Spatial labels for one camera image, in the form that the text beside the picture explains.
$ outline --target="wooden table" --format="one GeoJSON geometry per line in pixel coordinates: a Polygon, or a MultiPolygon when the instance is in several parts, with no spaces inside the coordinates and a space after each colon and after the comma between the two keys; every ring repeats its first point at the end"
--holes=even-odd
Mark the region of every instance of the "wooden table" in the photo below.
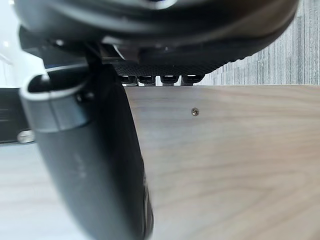
{"type": "MultiPolygon", "coordinates": [[[[152,196],[152,240],[320,239],[320,86],[127,93],[152,196]]],[[[0,147],[0,239],[89,239],[35,144],[0,147]]]]}

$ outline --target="white wall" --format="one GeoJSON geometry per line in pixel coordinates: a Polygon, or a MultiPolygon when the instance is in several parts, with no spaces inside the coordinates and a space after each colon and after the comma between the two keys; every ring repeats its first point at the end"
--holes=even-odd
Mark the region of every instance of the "white wall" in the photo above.
{"type": "Polygon", "coordinates": [[[0,87],[4,84],[8,87],[19,87],[26,79],[45,72],[40,58],[23,52],[20,48],[19,20],[13,5],[9,4],[12,2],[0,0],[0,87]],[[4,59],[10,62],[11,66],[8,66],[4,59]],[[6,78],[3,77],[3,69],[6,70],[6,78]]]}

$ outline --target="screw head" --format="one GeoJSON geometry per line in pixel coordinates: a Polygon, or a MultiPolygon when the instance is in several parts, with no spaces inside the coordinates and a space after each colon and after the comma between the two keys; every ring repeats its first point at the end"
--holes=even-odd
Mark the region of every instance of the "screw head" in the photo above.
{"type": "Polygon", "coordinates": [[[32,130],[22,131],[18,134],[17,140],[21,144],[27,144],[35,141],[35,134],[32,130]]]}
{"type": "Polygon", "coordinates": [[[58,46],[61,47],[61,46],[65,45],[65,42],[63,40],[61,40],[61,39],[58,39],[58,40],[55,41],[55,44],[57,44],[58,46]]]}
{"type": "Polygon", "coordinates": [[[198,116],[198,115],[199,115],[199,109],[196,108],[196,107],[192,108],[191,114],[192,114],[192,116],[194,116],[194,117],[198,116]]]}
{"type": "Polygon", "coordinates": [[[81,92],[77,94],[75,98],[79,103],[87,103],[94,100],[95,95],[93,92],[87,91],[87,92],[81,92]]]}

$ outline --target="black plastic housing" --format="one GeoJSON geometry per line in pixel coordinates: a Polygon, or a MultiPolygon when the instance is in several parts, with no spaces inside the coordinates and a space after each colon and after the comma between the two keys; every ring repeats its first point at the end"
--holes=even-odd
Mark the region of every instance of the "black plastic housing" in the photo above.
{"type": "Polygon", "coordinates": [[[68,209],[95,240],[144,240],[153,229],[144,162],[113,68],[65,88],[37,76],[24,110],[68,209]]]}

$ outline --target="metal bolt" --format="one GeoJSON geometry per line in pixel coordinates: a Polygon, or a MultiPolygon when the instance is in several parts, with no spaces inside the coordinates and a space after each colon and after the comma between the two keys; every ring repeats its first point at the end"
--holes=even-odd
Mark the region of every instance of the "metal bolt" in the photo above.
{"type": "Polygon", "coordinates": [[[192,113],[192,116],[196,117],[199,115],[199,109],[194,107],[192,108],[191,113],[192,113]]]}
{"type": "Polygon", "coordinates": [[[17,140],[21,144],[27,144],[35,141],[35,134],[32,130],[22,131],[18,134],[17,140]]]}
{"type": "Polygon", "coordinates": [[[95,95],[91,91],[81,92],[76,96],[76,100],[79,103],[87,103],[92,101],[95,98],[95,95]]]}
{"type": "Polygon", "coordinates": [[[61,39],[58,39],[55,41],[55,44],[57,44],[58,46],[63,46],[63,45],[65,45],[65,42],[61,39]]]}

